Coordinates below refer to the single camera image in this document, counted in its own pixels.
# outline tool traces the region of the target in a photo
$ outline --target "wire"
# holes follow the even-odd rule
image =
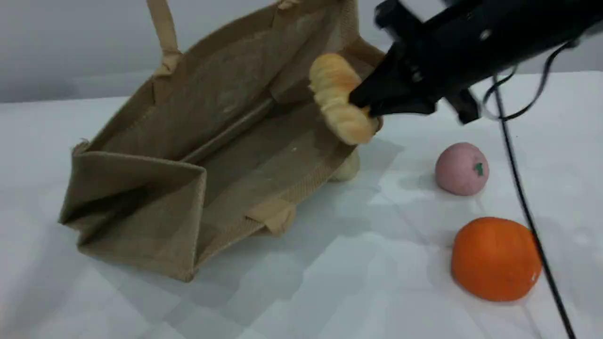
[[[567,49],[574,48],[577,45],[578,45],[577,40],[571,40],[571,41],[566,42],[563,45],[561,45],[561,47],[557,48],[551,55],[549,55],[549,57],[546,59],[545,66],[542,70],[540,84],[538,86],[538,90],[536,91],[536,96],[534,96],[534,99],[532,99],[532,101],[527,106],[525,106],[518,112],[516,112],[510,116],[504,116],[502,118],[499,116],[498,118],[502,119],[504,121],[509,121],[509,120],[518,118],[521,115],[523,115],[525,112],[529,111],[532,108],[532,106],[536,103],[536,101],[538,101],[538,99],[540,98],[540,95],[542,95],[542,92],[545,91],[546,83],[549,80],[549,74],[551,73],[551,66],[553,65],[553,62],[555,61],[555,58],[557,58],[557,56],[561,52],[563,52]],[[494,84],[484,94],[484,99],[482,99],[482,107],[486,107],[486,104],[488,103],[488,100],[490,99],[492,94],[497,92],[504,83],[509,81],[513,77],[513,75],[515,75],[516,71],[517,71],[517,66],[513,67],[513,71],[509,75],[507,75],[505,78],[494,82]]]
[[[555,60],[555,58],[557,57],[557,55],[559,55],[559,53],[564,51],[565,49],[573,48],[574,46],[576,46],[576,41],[567,42],[563,46],[559,47],[555,52],[553,52],[548,57],[548,59],[545,63],[544,71],[543,71],[540,85],[538,87],[538,91],[536,93],[535,98],[532,100],[532,102],[530,102],[522,110],[519,110],[517,113],[510,115],[510,116],[506,116],[505,108],[502,103],[502,95],[500,94],[500,90],[499,90],[500,86],[502,84],[504,84],[505,82],[507,82],[515,74],[517,67],[515,67],[513,69],[513,72],[510,75],[508,75],[507,77],[505,77],[504,79],[502,79],[500,81],[498,80],[498,75],[495,74],[492,77],[493,85],[486,92],[486,95],[484,95],[484,100],[482,100],[482,103],[485,107],[485,104],[488,101],[489,96],[492,95],[492,93],[494,93],[494,96],[496,98],[496,106],[498,108],[498,118],[500,119],[500,126],[502,128],[502,134],[504,136],[505,146],[507,149],[507,156],[509,158],[510,167],[513,172],[515,189],[517,191],[517,195],[521,202],[523,214],[526,218],[526,221],[528,222],[528,226],[532,230],[532,233],[534,234],[538,254],[540,255],[540,260],[542,261],[542,264],[543,264],[543,267],[545,270],[546,280],[548,281],[549,287],[551,288],[551,293],[553,295],[553,299],[555,300],[557,310],[559,311],[559,315],[561,316],[563,326],[565,327],[565,330],[567,332],[567,336],[569,337],[569,339],[576,339],[576,334],[573,331],[572,322],[570,321],[569,316],[567,315],[565,305],[563,304],[563,300],[561,299],[561,294],[559,293],[559,289],[557,288],[557,284],[555,283],[555,279],[553,278],[553,274],[551,272],[551,267],[549,266],[549,262],[546,258],[545,250],[540,241],[540,237],[538,235],[538,230],[536,229],[536,225],[534,224],[534,220],[532,219],[532,213],[530,212],[529,207],[528,207],[528,201],[527,201],[527,199],[525,197],[525,193],[523,191],[523,187],[522,187],[522,183],[521,183],[521,179],[520,179],[520,175],[519,175],[519,170],[517,169],[517,162],[515,160],[515,152],[513,150],[513,143],[511,142],[511,138],[509,136],[507,122],[511,119],[517,118],[518,116],[524,114],[534,105],[534,103],[538,100],[538,98],[544,91],[544,88],[546,86],[546,81],[547,81],[549,73],[551,71],[551,65],[552,65],[553,61]]]

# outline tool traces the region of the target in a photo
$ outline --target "white tabletop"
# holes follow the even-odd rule
[[[509,112],[537,81],[512,80]],[[510,123],[580,339],[603,333],[602,93],[603,73],[554,74],[534,109]],[[465,223],[524,223],[496,122],[459,126],[446,105],[430,117],[388,117],[361,148],[354,181],[321,188],[282,238],[245,240],[184,284],[81,255],[77,234],[55,222],[70,147],[124,101],[0,105],[0,338],[566,338],[543,275],[512,304],[478,300],[450,277],[450,245]],[[445,194],[432,178],[439,153],[460,141],[490,162],[490,181],[472,198]]]

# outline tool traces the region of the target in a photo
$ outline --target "bag strap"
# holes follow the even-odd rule
[[[273,26],[281,27],[295,18],[302,0],[276,0],[276,13]],[[153,73],[153,95],[155,105],[163,102],[173,88],[179,86],[186,77],[183,54],[178,49],[174,18],[167,0],[147,0],[147,7],[155,26],[161,46],[161,65]]]
[[[264,224],[274,236],[280,236],[293,223],[295,205],[279,199],[267,200],[246,213],[247,218]]]
[[[147,0],[151,19],[161,46],[161,65],[153,73],[153,94],[155,104],[161,103],[171,93],[180,78],[175,76],[176,69],[181,68],[182,53],[178,49],[174,19],[169,10],[167,0]]]

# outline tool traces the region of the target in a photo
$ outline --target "pink toy fruit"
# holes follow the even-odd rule
[[[435,164],[435,180],[443,190],[469,196],[484,188],[490,170],[479,148],[460,142],[442,152]]]

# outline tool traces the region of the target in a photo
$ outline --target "orange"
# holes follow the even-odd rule
[[[456,234],[452,276],[480,298],[521,299],[536,284],[541,270],[532,232],[515,221],[478,218]]]

